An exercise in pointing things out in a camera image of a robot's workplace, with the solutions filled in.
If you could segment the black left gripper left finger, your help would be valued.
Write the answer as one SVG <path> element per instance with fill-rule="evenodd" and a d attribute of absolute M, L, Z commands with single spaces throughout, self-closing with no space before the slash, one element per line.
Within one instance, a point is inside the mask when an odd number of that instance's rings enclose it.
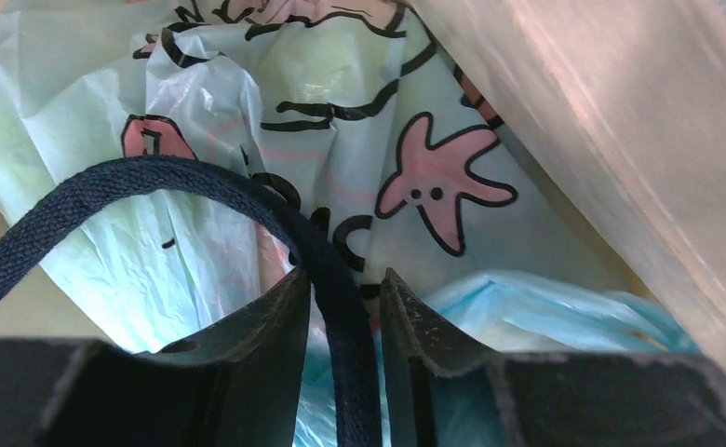
<path fill-rule="evenodd" d="M 290 446 L 310 317 L 301 268 L 207 328 L 143 358 L 179 373 L 157 386 L 137 446 Z"/>

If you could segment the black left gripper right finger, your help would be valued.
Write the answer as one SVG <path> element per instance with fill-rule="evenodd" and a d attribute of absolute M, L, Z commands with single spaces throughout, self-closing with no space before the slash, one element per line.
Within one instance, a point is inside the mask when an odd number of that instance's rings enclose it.
<path fill-rule="evenodd" d="M 393 268 L 380 294 L 384 381 L 394 446 L 440 446 L 445 398 L 471 400 L 498 446 L 521 446 L 507 375 L 515 356 L 492 349 L 422 301 Z"/>

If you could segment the beige canvas tote bag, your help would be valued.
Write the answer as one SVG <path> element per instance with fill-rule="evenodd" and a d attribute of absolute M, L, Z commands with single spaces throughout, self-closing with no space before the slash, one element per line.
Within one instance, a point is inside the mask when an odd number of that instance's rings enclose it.
<path fill-rule="evenodd" d="M 0 16 L 10 2 L 0 2 Z M 718 5 L 385 2 L 417 15 L 494 112 L 501 145 L 620 277 L 618 291 L 653 299 L 726 371 L 726 16 Z"/>

